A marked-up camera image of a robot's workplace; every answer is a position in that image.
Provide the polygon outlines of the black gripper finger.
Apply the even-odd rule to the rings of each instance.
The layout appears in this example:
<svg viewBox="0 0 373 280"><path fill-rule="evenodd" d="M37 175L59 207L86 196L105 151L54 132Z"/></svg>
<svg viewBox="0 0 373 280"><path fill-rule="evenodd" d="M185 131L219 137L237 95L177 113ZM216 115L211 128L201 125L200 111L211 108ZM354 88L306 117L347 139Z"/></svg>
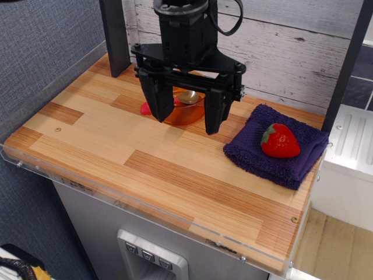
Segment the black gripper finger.
<svg viewBox="0 0 373 280"><path fill-rule="evenodd" d="M166 84L163 75L144 69L138 70L138 76L152 116L162 123L174 109L173 87Z"/></svg>
<svg viewBox="0 0 373 280"><path fill-rule="evenodd" d="M225 90L211 88L206 92L205 128L208 135L218 133L221 123L228 118L232 103L232 95Z"/></svg>

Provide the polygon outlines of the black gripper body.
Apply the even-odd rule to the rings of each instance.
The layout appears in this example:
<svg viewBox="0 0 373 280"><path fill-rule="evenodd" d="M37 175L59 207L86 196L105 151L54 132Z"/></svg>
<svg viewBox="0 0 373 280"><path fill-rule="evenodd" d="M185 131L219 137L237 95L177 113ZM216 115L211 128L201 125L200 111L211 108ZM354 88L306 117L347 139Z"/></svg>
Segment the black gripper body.
<svg viewBox="0 0 373 280"><path fill-rule="evenodd" d="M218 35L233 35L241 26L240 14L229 31L218 25L217 1L154 1L159 17L161 42L132 46L139 69L160 76L169 85L207 92L222 90L240 101L244 95L244 64L222 54Z"/></svg>

